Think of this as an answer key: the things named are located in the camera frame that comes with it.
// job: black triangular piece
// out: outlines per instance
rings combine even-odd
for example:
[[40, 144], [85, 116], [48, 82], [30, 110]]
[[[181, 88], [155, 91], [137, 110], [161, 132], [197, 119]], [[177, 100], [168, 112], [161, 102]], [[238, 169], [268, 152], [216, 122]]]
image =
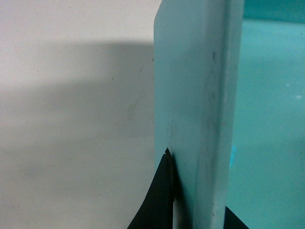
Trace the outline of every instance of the black triangular piece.
[[228, 207], [225, 207], [224, 229], [249, 229]]
[[172, 229], [173, 201], [173, 162], [166, 149], [144, 202], [127, 229]]

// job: turquoise surface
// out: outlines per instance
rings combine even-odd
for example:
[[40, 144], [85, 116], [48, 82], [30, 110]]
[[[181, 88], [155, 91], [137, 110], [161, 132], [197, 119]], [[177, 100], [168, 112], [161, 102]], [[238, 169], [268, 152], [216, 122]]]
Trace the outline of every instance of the turquoise surface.
[[155, 165], [169, 148], [174, 228], [223, 226], [242, 13], [241, 0], [163, 0], [154, 21]]
[[231, 149], [231, 158], [230, 158], [230, 168], [232, 168], [233, 164], [234, 164], [234, 160], [235, 160], [235, 157], [236, 157], [236, 146], [232, 146], [232, 149]]
[[227, 205], [251, 229], [305, 228], [305, 25], [244, 21]]
[[305, 23], [305, 0], [245, 0], [244, 17]]

